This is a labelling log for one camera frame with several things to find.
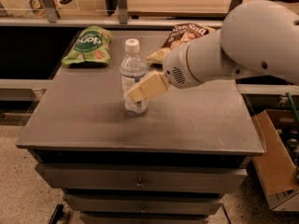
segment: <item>brown chip bag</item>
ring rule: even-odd
[[[185,42],[207,35],[213,30],[214,29],[212,28],[197,25],[195,23],[178,24],[173,28],[162,47],[148,56],[146,60],[148,63],[163,64],[163,61],[170,50]]]

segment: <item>snack bag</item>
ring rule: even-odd
[[[86,28],[78,37],[73,48],[62,59],[62,64],[109,63],[109,41],[112,33],[97,26]]]
[[[175,47],[209,34],[214,29],[197,25],[195,23],[183,23],[176,25],[162,47],[146,57],[148,63],[163,64],[165,57]]]

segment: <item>green cable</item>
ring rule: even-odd
[[[290,104],[291,104],[291,107],[292,107],[292,113],[295,115],[296,121],[297,121],[297,123],[299,124],[299,115],[298,115],[298,111],[297,111],[296,106],[295,106],[295,104],[294,104],[294,102],[293,102],[293,99],[292,99],[292,97],[291,97],[291,94],[290,94],[289,92],[286,92],[286,95],[287,95],[288,100],[289,100],[289,102],[290,102]]]

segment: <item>cardboard box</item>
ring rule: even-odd
[[[299,212],[297,167],[277,132],[278,128],[299,130],[293,113],[265,110],[252,120],[265,148],[265,153],[254,157],[253,163],[270,209]]]

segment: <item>gray tabletop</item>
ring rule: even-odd
[[[187,90],[171,87],[149,100],[141,117],[123,105],[119,65],[124,41],[140,40],[144,56],[169,32],[116,31],[105,68],[61,67],[23,129],[18,147],[257,155],[263,146],[234,81]]]

